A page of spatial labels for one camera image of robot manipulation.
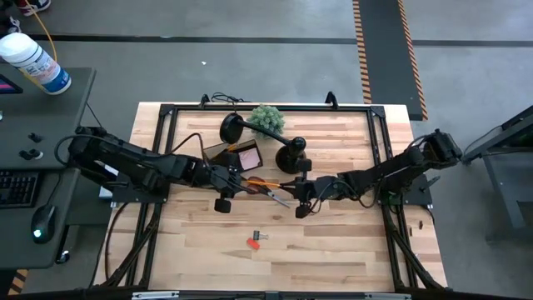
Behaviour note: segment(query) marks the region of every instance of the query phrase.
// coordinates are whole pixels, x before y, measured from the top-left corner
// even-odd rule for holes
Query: computer mouse
[[[53,238],[56,223],[56,207],[46,204],[39,207],[32,217],[32,238],[35,243],[47,243]]]

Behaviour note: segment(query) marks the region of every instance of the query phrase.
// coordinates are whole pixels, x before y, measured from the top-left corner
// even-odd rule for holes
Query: blue label
[[[70,75],[68,75],[65,70],[61,69],[59,74],[51,82],[43,84],[42,87],[49,93],[54,93],[64,88],[67,85],[68,80],[70,80]]]

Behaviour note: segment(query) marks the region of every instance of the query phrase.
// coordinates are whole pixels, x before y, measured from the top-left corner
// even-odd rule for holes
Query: small potted plant
[[[283,114],[277,110],[276,107],[271,107],[267,105],[259,105],[252,111],[252,115],[247,119],[248,122],[260,126],[262,128],[268,129],[276,134],[283,133],[283,126],[285,126],[285,121],[283,120]],[[252,130],[258,138],[269,138],[267,135]]]

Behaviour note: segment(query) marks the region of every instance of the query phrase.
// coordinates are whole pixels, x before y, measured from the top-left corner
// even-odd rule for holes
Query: wooden table
[[[131,142],[152,148],[158,102],[142,102],[137,110]],[[405,106],[387,105],[386,120],[392,150],[403,151],[412,140]],[[239,112],[244,118],[249,112]],[[220,143],[218,129],[225,112],[180,111],[174,145],[198,132],[205,147]],[[360,112],[284,112],[284,136],[303,136],[306,154],[312,160],[310,178],[373,165],[368,125]],[[241,141],[253,138],[245,129]],[[267,181],[288,182],[294,176],[276,168],[274,156],[281,144],[257,140],[265,166],[246,172]],[[199,142],[192,139],[179,153],[200,156]],[[216,192],[173,185],[162,212],[154,254],[150,289],[387,292],[393,290],[385,230],[378,207],[363,208],[349,200],[327,201],[315,216],[296,219],[297,200],[288,209],[263,196],[237,194],[232,212],[213,210]],[[371,202],[371,192],[363,201]],[[111,272],[130,250],[139,205],[124,210],[113,231],[110,247]],[[413,252],[440,284],[446,279],[435,229],[428,212],[406,207]],[[419,221],[424,226],[419,229]],[[269,236],[261,249],[251,250],[246,240],[254,230]],[[405,260],[399,256],[402,277],[407,283]],[[94,283],[103,282],[103,251]],[[137,277],[143,263],[139,263]]]

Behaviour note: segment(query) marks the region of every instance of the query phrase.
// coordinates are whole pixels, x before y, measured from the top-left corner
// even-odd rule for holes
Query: concrete floor
[[[355,37],[350,0],[131,1],[54,0],[42,18],[52,33]],[[413,39],[533,40],[528,0],[404,3]],[[41,32],[32,18],[22,27]],[[129,137],[140,101],[197,101],[203,93],[225,92],[259,102],[318,103],[332,90],[342,103],[362,103],[355,46],[57,42],[56,47],[64,67],[97,69],[90,102],[102,124],[122,138]],[[533,103],[533,48],[415,50],[430,118],[412,123],[415,136],[441,128],[464,148]],[[112,118],[116,111],[121,119]],[[84,122],[95,124],[90,116]],[[506,220],[482,163],[439,174],[431,192],[450,287],[533,298],[533,247],[485,242]],[[72,261],[30,273],[26,291],[87,285],[87,276],[64,278],[73,269],[93,271],[103,235],[101,228],[94,230],[100,232],[84,233],[85,239],[72,235]]]

